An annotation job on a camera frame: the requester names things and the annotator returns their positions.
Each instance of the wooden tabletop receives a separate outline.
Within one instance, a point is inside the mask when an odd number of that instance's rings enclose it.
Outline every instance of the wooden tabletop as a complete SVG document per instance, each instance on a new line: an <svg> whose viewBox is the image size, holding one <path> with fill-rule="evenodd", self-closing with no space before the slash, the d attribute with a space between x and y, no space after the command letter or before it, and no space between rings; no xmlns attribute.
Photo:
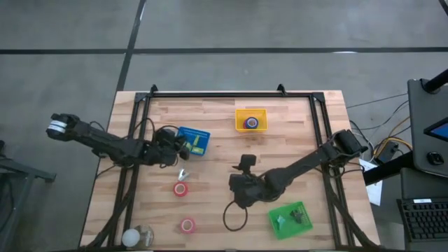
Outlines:
<svg viewBox="0 0 448 252"><path fill-rule="evenodd" d="M333 132L349 129L349 117L341 91L325 91L328 115ZM132 114L135 92L118 92L108 131L125 136ZM235 109L265 108L269 129L264 133L238 133L235 130ZM248 222L238 232L230 232L223 224L223 211L233 200L228 180L237 173L242 154L257 156L252 172L260 174L268 169L285 167L316 149L309 101L305 98L157 98L150 101L150 118L155 127L176 125L211 133L211 140L203 157L191 155L176 167L141 166L131 227L150 225L155 233L151 249L332 249L328 207L322 175L311 170L299 176L275 202L257 202L248 208ZM323 121L318 113L321 131ZM151 127L146 129L150 139ZM110 160L102 160L99 172L110 167ZM189 193L174 196L173 185L179 169L190 172L187 179ZM347 166L347 170L357 166ZM120 169L112 169L95 182L81 245L93 240L112 214ZM379 244L377 229L360 172L342 178L349 212L364 233ZM304 202L314 229L303 235L278 241L267 217L271 209L293 202ZM179 223L190 217L196 222L194 234L182 234ZM123 218L119 223L117 243L120 242ZM231 206L227 223L236 228L244 221L244 210ZM339 229L344 236L342 219Z"/></svg>

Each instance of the green box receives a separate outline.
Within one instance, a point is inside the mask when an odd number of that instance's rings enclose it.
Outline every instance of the green box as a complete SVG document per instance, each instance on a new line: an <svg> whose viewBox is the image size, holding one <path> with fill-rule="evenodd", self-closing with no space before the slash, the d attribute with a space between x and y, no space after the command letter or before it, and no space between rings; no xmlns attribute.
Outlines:
<svg viewBox="0 0 448 252"><path fill-rule="evenodd" d="M301 221L299 224L293 216L291 216L291 212L294 210L298 210L299 213L302 214ZM313 223L311 219L308 217L307 210L303 202L296 202L286 206L281 206L279 208L273 209L268 213L269 219L271 220L272 228L274 229L274 233L277 239L286 239L292 237L294 235L302 234L308 230L313 229ZM285 222L279 227L279 223L277 222L277 218L281 216L285 219Z"/></svg>

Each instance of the keyboard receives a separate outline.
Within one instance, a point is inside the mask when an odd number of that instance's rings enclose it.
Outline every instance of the keyboard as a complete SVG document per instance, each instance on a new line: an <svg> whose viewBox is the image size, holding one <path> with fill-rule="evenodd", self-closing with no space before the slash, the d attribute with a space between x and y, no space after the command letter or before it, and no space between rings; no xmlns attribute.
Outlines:
<svg viewBox="0 0 448 252"><path fill-rule="evenodd" d="M397 199L410 242L448 241L448 198Z"/></svg>

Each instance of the concrete floor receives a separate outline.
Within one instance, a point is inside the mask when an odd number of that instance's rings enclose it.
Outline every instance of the concrete floor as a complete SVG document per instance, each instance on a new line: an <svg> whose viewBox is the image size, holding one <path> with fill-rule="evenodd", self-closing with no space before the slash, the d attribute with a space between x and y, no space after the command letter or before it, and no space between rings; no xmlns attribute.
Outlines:
<svg viewBox="0 0 448 252"><path fill-rule="evenodd" d="M139 0L0 3L0 49L126 48ZM136 48L445 46L437 0L148 0ZM49 172L36 181L13 251L77 247L98 159L78 143L49 139L52 113L107 125L124 55L0 55L0 139L6 154ZM406 92L410 78L446 69L448 53L134 55L124 90L343 90L347 106ZM406 97L349 109L378 125ZM382 127L374 143L408 116ZM400 135L411 141L410 132ZM403 248L395 206L399 179L373 207L381 243Z"/></svg>

